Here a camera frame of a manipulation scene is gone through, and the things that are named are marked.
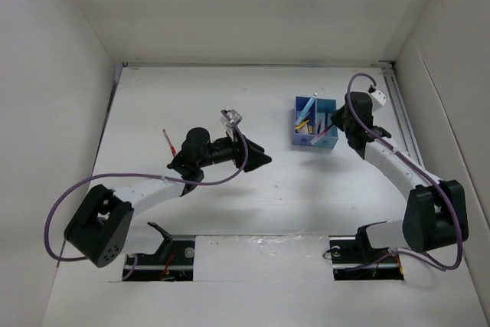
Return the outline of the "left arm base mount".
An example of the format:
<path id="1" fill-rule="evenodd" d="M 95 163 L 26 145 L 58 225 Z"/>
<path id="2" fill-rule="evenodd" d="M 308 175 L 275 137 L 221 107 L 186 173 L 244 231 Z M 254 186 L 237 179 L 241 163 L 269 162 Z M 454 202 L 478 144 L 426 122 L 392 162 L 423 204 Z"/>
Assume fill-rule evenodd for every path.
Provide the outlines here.
<path id="1" fill-rule="evenodd" d="M 126 282 L 191 282 L 194 279 L 196 236 L 172 235 L 155 222 L 152 233 L 133 231 L 126 241 L 122 280 Z"/>

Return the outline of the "light blue correction tape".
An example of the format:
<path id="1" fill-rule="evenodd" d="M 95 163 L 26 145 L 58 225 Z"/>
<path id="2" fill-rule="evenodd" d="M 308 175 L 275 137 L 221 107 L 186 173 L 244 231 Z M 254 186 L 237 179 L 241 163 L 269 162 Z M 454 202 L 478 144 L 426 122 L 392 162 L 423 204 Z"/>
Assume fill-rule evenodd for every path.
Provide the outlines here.
<path id="1" fill-rule="evenodd" d="M 304 107 L 302 108 L 302 110 L 300 111 L 299 114 L 306 114 L 308 115 L 309 113 L 309 110 L 311 109 L 312 105 L 315 103 L 316 101 L 316 97 L 317 97 L 317 93 L 314 93 L 310 98 L 309 100 L 306 102 L 306 104 L 304 105 Z"/>

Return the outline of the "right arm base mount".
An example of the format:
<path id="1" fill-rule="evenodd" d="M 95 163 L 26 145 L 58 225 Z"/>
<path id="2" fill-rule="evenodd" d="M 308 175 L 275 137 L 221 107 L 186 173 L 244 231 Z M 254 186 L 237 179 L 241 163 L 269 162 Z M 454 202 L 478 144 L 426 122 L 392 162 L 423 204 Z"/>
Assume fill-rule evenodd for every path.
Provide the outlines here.
<path id="1" fill-rule="evenodd" d="M 390 255 L 378 263 L 388 249 L 362 248 L 356 236 L 331 236 L 323 258 L 332 263 L 335 281 L 404 280 L 400 258 Z"/>

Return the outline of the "yellow black utility knife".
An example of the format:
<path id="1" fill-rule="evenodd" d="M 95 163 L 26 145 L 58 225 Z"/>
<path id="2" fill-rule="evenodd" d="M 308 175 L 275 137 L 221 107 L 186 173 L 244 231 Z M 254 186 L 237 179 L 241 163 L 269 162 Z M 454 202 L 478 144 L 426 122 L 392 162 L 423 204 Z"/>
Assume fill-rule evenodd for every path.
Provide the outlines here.
<path id="1" fill-rule="evenodd" d="M 302 121 L 299 125 L 297 125 L 295 127 L 295 130 L 300 130 L 302 129 L 304 126 L 307 126 L 307 124 L 309 123 L 310 119 L 306 119 L 304 121 Z"/>

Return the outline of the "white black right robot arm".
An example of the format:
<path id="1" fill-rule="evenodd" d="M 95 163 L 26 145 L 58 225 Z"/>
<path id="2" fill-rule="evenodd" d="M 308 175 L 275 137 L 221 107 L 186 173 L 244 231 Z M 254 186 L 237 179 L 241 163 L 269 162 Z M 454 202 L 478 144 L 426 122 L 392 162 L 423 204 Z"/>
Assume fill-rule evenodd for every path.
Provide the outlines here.
<path id="1" fill-rule="evenodd" d="M 417 253 L 463 243 L 469 237 L 466 197 L 456 180 L 444 181 L 399 150 L 385 129 L 374 125 L 373 100 L 368 93 L 345 95 L 345 104 L 332 123 L 348 145 L 377 168 L 407 201 L 403 218 L 364 225 L 358 229 L 354 252 L 373 260 L 382 248 L 405 248 Z"/>

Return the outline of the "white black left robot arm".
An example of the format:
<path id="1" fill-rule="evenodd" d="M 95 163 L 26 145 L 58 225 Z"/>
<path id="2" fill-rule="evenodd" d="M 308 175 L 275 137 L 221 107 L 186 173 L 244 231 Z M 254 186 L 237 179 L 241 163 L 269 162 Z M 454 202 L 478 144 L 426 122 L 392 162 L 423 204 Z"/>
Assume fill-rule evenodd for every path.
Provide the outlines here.
<path id="1" fill-rule="evenodd" d="M 240 134 L 238 128 L 213 142 L 206 129 L 193 128 L 163 175 L 143 176 L 141 181 L 117 189 L 92 187 L 67 225 L 64 238 L 93 265 L 106 267 L 123 252 L 132 219 L 205 186 L 203 168 L 232 162 L 238 172 L 251 172 L 271 161 L 265 149 Z"/>

